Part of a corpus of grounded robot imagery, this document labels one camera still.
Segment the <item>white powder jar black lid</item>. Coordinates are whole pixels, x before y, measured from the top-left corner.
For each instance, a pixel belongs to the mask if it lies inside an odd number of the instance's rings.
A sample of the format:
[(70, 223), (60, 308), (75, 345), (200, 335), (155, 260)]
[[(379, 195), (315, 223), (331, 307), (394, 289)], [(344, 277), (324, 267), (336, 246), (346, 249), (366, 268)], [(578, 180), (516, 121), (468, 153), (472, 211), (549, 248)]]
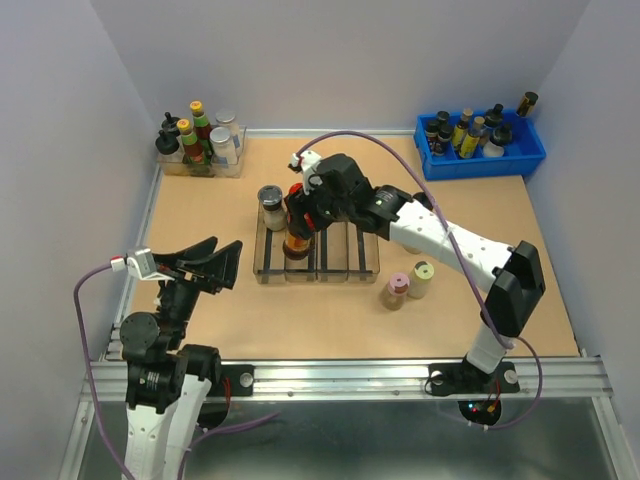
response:
[(283, 193), (276, 185), (265, 185), (258, 192), (258, 200), (263, 211), (265, 226), (271, 231), (282, 231), (287, 225), (287, 215), (283, 208)]

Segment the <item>red lid sauce jar back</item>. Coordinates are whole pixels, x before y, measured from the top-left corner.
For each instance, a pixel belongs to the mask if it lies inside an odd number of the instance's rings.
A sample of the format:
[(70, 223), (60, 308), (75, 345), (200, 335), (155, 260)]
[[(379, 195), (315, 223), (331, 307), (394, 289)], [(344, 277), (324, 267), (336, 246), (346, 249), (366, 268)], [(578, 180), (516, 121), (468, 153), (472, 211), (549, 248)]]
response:
[(288, 196), (294, 197), (299, 193), (304, 193), (304, 186), (301, 182), (295, 183), (289, 188)]

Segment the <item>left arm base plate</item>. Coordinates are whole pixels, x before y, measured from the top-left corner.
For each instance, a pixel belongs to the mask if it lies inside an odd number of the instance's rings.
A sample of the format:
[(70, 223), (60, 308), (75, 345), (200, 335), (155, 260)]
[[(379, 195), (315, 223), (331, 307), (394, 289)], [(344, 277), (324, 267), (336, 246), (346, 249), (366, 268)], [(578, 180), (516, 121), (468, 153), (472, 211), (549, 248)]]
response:
[(219, 379), (214, 381), (208, 392), (208, 399), (222, 399), (225, 386), (230, 387), (232, 397), (251, 397), (255, 381), (255, 366), (248, 363), (223, 363)]

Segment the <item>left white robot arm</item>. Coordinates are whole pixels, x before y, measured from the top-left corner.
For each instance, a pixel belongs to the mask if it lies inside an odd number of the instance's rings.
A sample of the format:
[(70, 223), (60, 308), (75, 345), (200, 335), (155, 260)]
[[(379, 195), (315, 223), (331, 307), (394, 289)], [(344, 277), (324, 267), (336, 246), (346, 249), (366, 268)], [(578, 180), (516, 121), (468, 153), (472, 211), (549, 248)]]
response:
[(209, 237), (175, 253), (137, 247), (125, 255), (127, 273), (159, 291), (154, 311), (131, 313), (120, 326), (127, 363), (123, 478), (164, 478), (185, 451), (206, 394), (221, 386), (218, 349), (182, 342), (200, 295), (234, 287), (242, 248), (240, 240), (219, 246)]

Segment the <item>red lid sauce jar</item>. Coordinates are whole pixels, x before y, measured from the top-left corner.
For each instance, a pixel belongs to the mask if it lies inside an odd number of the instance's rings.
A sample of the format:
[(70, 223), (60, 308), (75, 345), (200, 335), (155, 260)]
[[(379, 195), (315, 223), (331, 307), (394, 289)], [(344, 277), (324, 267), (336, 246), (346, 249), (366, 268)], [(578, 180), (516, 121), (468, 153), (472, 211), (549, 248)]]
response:
[(282, 249), (285, 257), (290, 260), (303, 260), (315, 247), (315, 234), (309, 238), (302, 238), (295, 234), (289, 227), (285, 230)]
[(289, 188), (288, 196), (294, 197), (299, 193), (304, 193), (304, 186), (301, 182), (295, 183)]

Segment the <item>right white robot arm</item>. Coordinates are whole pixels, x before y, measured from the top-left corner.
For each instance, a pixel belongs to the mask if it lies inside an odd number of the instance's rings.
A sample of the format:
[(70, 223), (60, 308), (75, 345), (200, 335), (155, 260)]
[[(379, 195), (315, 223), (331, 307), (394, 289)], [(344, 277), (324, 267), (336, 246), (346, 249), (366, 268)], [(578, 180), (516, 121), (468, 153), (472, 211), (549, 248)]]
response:
[(307, 150), (293, 155), (288, 167), (302, 177), (285, 198), (293, 236), (308, 239), (349, 222), (458, 270), (480, 290), (483, 325), (460, 378), (472, 390), (491, 384), (545, 292), (538, 249), (526, 241), (517, 246), (492, 241), (442, 219), (433, 201), (422, 204), (391, 185), (374, 187), (345, 154), (323, 158)]

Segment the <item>red lid sauce jar front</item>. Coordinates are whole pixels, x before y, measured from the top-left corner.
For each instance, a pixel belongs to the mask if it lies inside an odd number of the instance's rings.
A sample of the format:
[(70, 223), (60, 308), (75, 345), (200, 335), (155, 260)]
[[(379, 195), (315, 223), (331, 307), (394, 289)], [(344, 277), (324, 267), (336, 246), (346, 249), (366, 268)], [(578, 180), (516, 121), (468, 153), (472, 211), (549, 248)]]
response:
[(315, 247), (315, 234), (309, 238), (302, 238), (295, 234), (289, 227), (285, 230), (282, 249), (285, 257), (290, 260), (303, 260)]

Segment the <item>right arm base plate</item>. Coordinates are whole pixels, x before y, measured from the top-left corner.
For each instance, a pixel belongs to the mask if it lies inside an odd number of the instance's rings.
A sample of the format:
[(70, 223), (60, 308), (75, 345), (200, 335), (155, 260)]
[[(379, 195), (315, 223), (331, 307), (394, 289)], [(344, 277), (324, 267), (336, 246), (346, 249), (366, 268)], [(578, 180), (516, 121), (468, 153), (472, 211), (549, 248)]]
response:
[(502, 361), (493, 373), (484, 373), (465, 359), (452, 363), (432, 363), (428, 366), (431, 395), (489, 394), (498, 387), (501, 393), (518, 393), (520, 386), (515, 365)]

